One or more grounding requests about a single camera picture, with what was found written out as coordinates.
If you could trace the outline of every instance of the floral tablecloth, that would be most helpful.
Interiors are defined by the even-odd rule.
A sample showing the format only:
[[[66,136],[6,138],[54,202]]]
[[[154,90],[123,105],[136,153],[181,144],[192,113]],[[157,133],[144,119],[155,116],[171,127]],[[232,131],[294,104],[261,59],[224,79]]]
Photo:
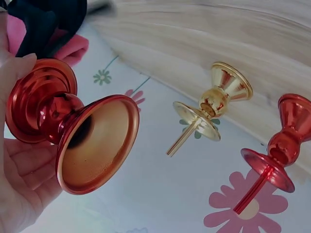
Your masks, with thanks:
[[[265,153],[265,145],[220,119],[214,123],[221,142],[194,133],[169,158],[166,150],[186,127],[172,102],[197,104],[126,66],[88,25],[80,34],[90,40],[90,48],[74,67],[78,96],[85,104],[112,94],[132,97],[140,107],[138,137],[108,183],[84,196],[63,192],[23,233],[311,232],[307,173],[292,166],[293,194],[267,183],[236,215],[232,208],[258,177],[240,149]],[[5,135],[12,137],[7,128]]]

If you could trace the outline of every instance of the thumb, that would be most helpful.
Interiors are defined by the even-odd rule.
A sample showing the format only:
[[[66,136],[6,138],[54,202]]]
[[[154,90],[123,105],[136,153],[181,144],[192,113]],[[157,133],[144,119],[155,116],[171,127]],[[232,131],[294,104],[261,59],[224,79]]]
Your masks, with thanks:
[[[5,115],[6,101],[18,79],[26,76],[34,68],[36,54],[9,58],[0,67],[0,115]]]

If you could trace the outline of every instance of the black fabric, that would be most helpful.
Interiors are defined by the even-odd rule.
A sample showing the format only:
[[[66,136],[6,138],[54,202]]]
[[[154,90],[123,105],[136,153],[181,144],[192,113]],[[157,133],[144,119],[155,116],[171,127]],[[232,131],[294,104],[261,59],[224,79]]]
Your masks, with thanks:
[[[35,52],[37,57],[52,58],[77,33],[86,16],[86,0],[13,0],[8,14],[21,19],[26,36],[17,56]],[[55,29],[66,33],[47,45]]]
[[[0,0],[0,7],[2,7],[3,9],[7,10],[8,9],[8,6],[6,4],[6,1],[5,0]]]

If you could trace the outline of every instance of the green flower print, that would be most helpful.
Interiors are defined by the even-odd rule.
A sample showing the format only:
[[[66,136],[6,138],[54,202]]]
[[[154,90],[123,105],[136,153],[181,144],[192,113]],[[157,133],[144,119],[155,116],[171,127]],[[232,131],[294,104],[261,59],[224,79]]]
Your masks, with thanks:
[[[109,75],[109,70],[98,70],[98,74],[95,74],[93,76],[94,78],[94,83],[99,83],[99,85],[103,85],[105,82],[106,84],[110,83],[111,76]]]
[[[220,120],[219,120],[219,119],[212,119],[211,121],[212,121],[215,125],[220,125]],[[181,125],[188,125],[188,123],[187,123],[185,120],[183,120],[183,119],[181,119],[181,120],[179,121],[179,124],[181,124]],[[200,139],[201,136],[202,136],[202,134],[201,134],[200,132],[195,131],[195,133],[194,133],[194,138],[195,138],[195,139]]]

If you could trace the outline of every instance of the pink fabric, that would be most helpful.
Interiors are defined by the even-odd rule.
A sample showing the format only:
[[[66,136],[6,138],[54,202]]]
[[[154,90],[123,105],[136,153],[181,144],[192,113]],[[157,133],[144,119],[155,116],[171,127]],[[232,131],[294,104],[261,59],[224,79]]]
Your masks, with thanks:
[[[57,29],[50,39],[50,42],[59,38],[65,31]],[[25,24],[19,18],[8,15],[7,35],[9,39],[9,52],[15,55],[26,35]],[[70,66],[79,63],[88,50],[89,41],[82,36],[75,35],[66,45],[64,45],[56,54],[55,58],[66,62]]]

